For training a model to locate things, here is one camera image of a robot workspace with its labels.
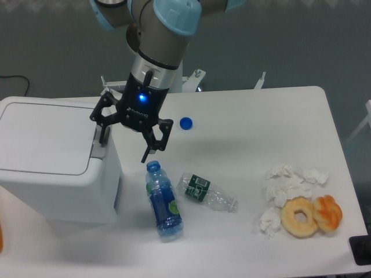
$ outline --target crumpled tissue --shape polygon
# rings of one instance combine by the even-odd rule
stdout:
[[[272,237],[281,225],[278,210],[287,200],[297,197],[311,198],[314,186],[324,186],[330,178],[328,170],[303,170],[298,166],[280,164],[273,167],[266,175],[265,199],[273,201],[276,208],[269,208],[260,218],[259,227]]]
[[[260,218],[259,228],[267,234],[268,237],[274,237],[275,233],[281,227],[281,218],[279,216],[279,210],[274,207],[270,207],[263,213]]]

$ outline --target black object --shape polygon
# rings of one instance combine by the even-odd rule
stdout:
[[[24,92],[23,96],[27,96],[27,93],[28,93],[28,89],[30,88],[30,80],[25,77],[24,75],[0,75],[0,78],[1,79],[6,79],[6,78],[22,78],[24,80],[26,80],[27,82],[27,88],[26,88],[26,91]]]
[[[155,153],[158,149],[165,150],[174,123],[171,119],[163,120],[158,116],[169,89],[159,90],[150,87],[153,74],[152,70],[147,71],[142,84],[130,73],[121,99],[117,100],[112,93],[105,92],[90,115],[90,119],[102,128],[99,138],[101,144],[109,125],[121,123],[136,132],[141,132],[148,146],[142,163],[146,161],[149,153]],[[103,116],[102,109],[112,105],[116,106],[116,113]],[[154,135],[155,125],[159,125],[162,132],[161,140],[157,140]]]
[[[357,265],[371,265],[371,236],[349,238],[354,261]]]

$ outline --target cable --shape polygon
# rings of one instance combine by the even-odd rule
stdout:
[[[2,78],[2,79],[6,79],[6,78],[22,78],[22,79],[26,80],[27,81],[27,88],[26,88],[26,91],[24,92],[24,95],[23,96],[25,97],[27,95],[28,89],[30,88],[30,80],[27,77],[25,77],[23,75],[0,75],[0,78]]]

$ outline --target blue water bottle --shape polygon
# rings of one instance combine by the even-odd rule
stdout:
[[[147,164],[147,195],[150,198],[160,236],[172,236],[183,230],[172,185],[166,172],[154,160]]]

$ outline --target donut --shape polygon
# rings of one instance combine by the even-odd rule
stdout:
[[[304,213],[307,221],[296,220],[296,213]],[[318,229],[318,225],[313,219],[313,205],[305,198],[288,200],[281,210],[281,222],[288,232],[297,237],[311,236]]]
[[[313,218],[321,230],[332,232],[337,229],[343,219],[343,212],[332,196],[325,195],[314,199]]]

